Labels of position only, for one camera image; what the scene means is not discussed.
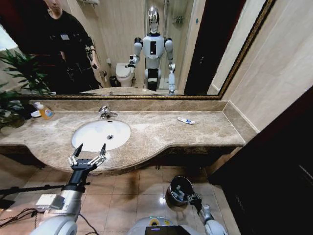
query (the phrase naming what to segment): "bathroom sink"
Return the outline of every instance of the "bathroom sink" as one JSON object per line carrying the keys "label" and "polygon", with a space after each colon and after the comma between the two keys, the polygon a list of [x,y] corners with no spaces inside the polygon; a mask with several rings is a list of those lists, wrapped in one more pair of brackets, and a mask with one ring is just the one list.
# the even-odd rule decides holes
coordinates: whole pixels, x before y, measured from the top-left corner
{"label": "bathroom sink", "polygon": [[118,148],[131,136],[130,127],[121,121],[101,120],[80,127],[73,136],[72,144],[77,148],[83,145],[82,151],[99,152],[104,143],[106,150]]}

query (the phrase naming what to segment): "mirror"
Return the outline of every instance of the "mirror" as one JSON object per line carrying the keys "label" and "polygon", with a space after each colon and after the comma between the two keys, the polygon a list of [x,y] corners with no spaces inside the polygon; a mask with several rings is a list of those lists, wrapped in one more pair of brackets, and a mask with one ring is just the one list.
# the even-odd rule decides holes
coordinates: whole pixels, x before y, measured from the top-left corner
{"label": "mirror", "polygon": [[2,0],[0,89],[221,98],[271,0]]}

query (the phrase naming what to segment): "orange soap bottle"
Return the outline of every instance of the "orange soap bottle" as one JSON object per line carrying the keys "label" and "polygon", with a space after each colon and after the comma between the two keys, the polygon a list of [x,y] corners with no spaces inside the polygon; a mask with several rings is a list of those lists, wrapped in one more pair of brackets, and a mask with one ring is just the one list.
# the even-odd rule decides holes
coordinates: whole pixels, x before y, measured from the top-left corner
{"label": "orange soap bottle", "polygon": [[41,104],[39,102],[36,104],[36,106],[37,106],[37,109],[39,110],[41,116],[45,120],[48,120],[48,119],[53,117],[54,112],[51,109],[49,109],[48,107],[44,106],[43,104]]}

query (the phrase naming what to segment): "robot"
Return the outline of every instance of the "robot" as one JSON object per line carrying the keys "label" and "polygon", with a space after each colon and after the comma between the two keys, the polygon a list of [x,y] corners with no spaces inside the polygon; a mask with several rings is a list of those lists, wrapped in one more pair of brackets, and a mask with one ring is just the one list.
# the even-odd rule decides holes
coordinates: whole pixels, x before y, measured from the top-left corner
{"label": "robot", "polygon": [[169,61],[169,94],[174,94],[175,91],[175,64],[173,63],[173,41],[171,38],[164,39],[158,32],[159,14],[156,7],[151,7],[148,11],[148,20],[150,33],[143,38],[135,38],[134,40],[134,55],[130,56],[129,64],[126,67],[135,68],[140,60],[140,53],[143,53],[146,58],[145,84],[148,84],[148,89],[157,90],[157,85],[161,79],[161,70],[159,69],[160,60],[164,53],[164,48]]}
{"label": "robot", "polygon": [[[97,169],[106,160],[106,144],[100,154],[93,159],[78,159],[83,148],[81,144],[68,157],[73,170],[69,182],[62,188],[61,195],[43,194],[36,206],[45,210],[43,222],[30,235],[75,235],[77,234],[77,218],[81,210],[81,198],[85,192],[88,174]],[[227,235],[224,227],[214,220],[210,213],[210,206],[203,205],[198,194],[192,192],[188,201],[195,206],[207,235]],[[162,217],[143,218],[128,231],[127,235],[201,235],[186,225],[175,225]]]}

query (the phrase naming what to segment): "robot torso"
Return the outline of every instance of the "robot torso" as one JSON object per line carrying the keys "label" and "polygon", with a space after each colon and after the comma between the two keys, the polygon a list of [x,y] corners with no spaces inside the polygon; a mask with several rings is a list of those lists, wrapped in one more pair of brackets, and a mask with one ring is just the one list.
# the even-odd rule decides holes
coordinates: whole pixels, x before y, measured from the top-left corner
{"label": "robot torso", "polygon": [[142,40],[143,54],[146,57],[146,68],[158,69],[164,53],[164,38],[158,36],[146,36]]}

